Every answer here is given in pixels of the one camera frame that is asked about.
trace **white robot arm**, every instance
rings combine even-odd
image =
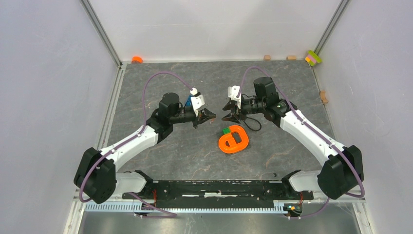
[[[222,120],[241,123],[240,121],[245,120],[247,115],[264,114],[267,120],[290,133],[316,157],[323,166],[322,170],[310,172],[298,170],[282,179],[291,192],[323,191],[329,198],[337,199],[358,184],[349,166],[334,147],[346,156],[360,180],[363,181],[361,151],[356,146],[345,147],[332,139],[312,124],[292,103],[294,110],[291,110],[287,101],[279,98],[272,78],[256,79],[254,88],[256,95],[244,98],[239,92],[239,86],[229,87],[230,101],[223,110],[231,112]]]
[[[86,150],[74,178],[75,185],[81,190],[83,187],[83,192],[98,204],[112,195],[140,192],[146,184],[145,178],[137,172],[116,173],[119,168],[143,150],[169,136],[173,124],[192,122],[197,128],[198,124],[216,117],[208,109],[201,109],[205,101],[195,88],[191,90],[191,94],[193,97],[189,106],[182,106],[175,93],[164,94],[159,108],[152,113],[145,126],[99,151],[94,148]]]

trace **floor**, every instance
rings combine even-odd
[[[259,132],[246,127],[250,144],[247,149],[226,155],[218,148],[222,129],[232,125],[221,121],[228,102],[227,88],[240,85],[250,66],[265,69],[303,114],[326,134],[332,136],[314,73],[305,61],[232,61],[128,64],[122,81],[108,144],[123,139],[143,122],[142,90],[148,78],[159,71],[171,71],[195,86],[206,100],[207,108],[217,114],[215,121],[192,127],[176,124],[174,131],[160,144],[147,149],[126,163],[119,172],[142,170],[153,179],[275,179],[297,170],[317,170],[321,166],[295,138],[255,115],[263,125]],[[253,95],[253,80],[263,75],[252,70],[243,94]],[[181,102],[188,89],[176,78],[161,75],[148,85],[145,105],[148,116],[164,93],[175,92]]]
[[[305,204],[304,213],[320,204]],[[130,213],[85,212],[80,234],[360,234],[352,204],[330,203],[316,217],[288,220],[281,214],[178,214],[174,219],[139,219]]]
[[[248,130],[250,144],[242,152],[226,155],[218,148],[222,129],[231,125],[221,121],[226,115],[227,87],[239,85],[250,66],[265,69],[291,101],[328,135],[332,136],[326,111],[312,69],[305,61],[237,61],[129,64],[122,80],[108,144],[113,144],[138,129],[143,122],[142,89],[147,79],[159,71],[182,76],[204,94],[207,108],[217,114],[215,121],[193,129],[191,123],[174,125],[173,133],[160,144],[147,149],[119,171],[142,170],[153,179],[280,179],[296,169],[316,170],[321,166],[310,152],[288,133],[254,116],[262,124],[259,132]],[[243,93],[253,95],[253,80],[261,77],[252,71]],[[182,102],[188,90],[171,76],[154,78],[145,97],[148,115],[157,108],[166,92],[177,93]],[[304,215],[321,204],[305,204]],[[360,233],[351,203],[330,203],[319,215],[288,221],[280,214],[178,214],[175,219],[143,220],[130,213],[85,212],[79,233]]]

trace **white bracket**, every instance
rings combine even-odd
[[[236,101],[238,109],[241,109],[241,95],[242,94],[240,94],[240,96],[237,97],[239,91],[240,91],[240,87],[237,85],[228,87],[228,97],[232,101]]]
[[[143,176],[136,172],[116,173],[116,188],[112,196],[122,196],[123,193],[142,191],[146,184]]]
[[[318,171],[304,172],[300,171],[295,173],[289,178],[289,182],[294,191],[321,191],[317,176],[320,174]]]
[[[201,107],[205,105],[204,96],[201,94],[197,97],[191,97],[191,102],[195,115],[198,116],[199,109],[201,109]]]

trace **white arm segment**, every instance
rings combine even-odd
[[[329,139],[338,149],[343,151],[344,145],[335,141],[330,136],[322,132],[318,127],[312,124],[307,118],[301,113],[300,110],[296,112],[301,116],[301,118],[310,124],[314,129],[320,132],[324,137]],[[285,114],[285,117],[281,118],[280,123],[281,129],[293,135],[301,144],[303,144],[319,161],[323,166],[324,162],[328,160],[329,155],[337,155],[337,152],[330,148],[330,145],[324,142],[318,135],[313,133],[307,126],[301,123],[294,115],[292,111]]]
[[[104,155],[106,152],[112,150],[115,146],[121,144],[125,140],[128,140],[134,135],[137,135],[141,128],[142,126],[129,136],[120,140],[119,142],[101,149],[101,154]],[[154,146],[157,143],[158,134],[155,133],[155,130],[153,128],[151,128],[150,126],[146,126],[145,131],[142,133],[140,137],[131,140],[130,142],[126,143],[125,145],[117,149],[115,153],[109,155],[107,159],[113,159],[114,164],[116,165],[116,170],[119,170],[119,168],[121,168],[127,161],[131,160],[133,157],[138,155],[143,150],[151,146]]]
[[[108,151],[113,150],[113,148],[117,145],[137,135],[141,128],[142,126],[129,136],[120,140],[118,143],[101,149],[101,154],[103,155]],[[157,143],[158,134],[155,133],[155,130],[153,128],[146,126],[145,131],[140,137],[137,137],[121,146],[119,149],[115,150],[113,154],[109,155],[107,159],[112,159],[114,161],[114,164],[116,165],[116,170],[119,170],[119,168],[121,168],[127,161],[135,157],[138,153],[151,146],[156,145]],[[138,193],[144,188],[145,184],[146,180],[143,178],[143,176],[136,172],[116,173],[116,189],[113,192],[112,196],[122,196],[123,193],[127,192]]]

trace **colorful block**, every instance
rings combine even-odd
[[[317,63],[322,63],[322,60],[319,56],[316,55],[313,51],[309,50],[307,57],[305,57],[305,61],[308,62],[310,66],[314,66]]]

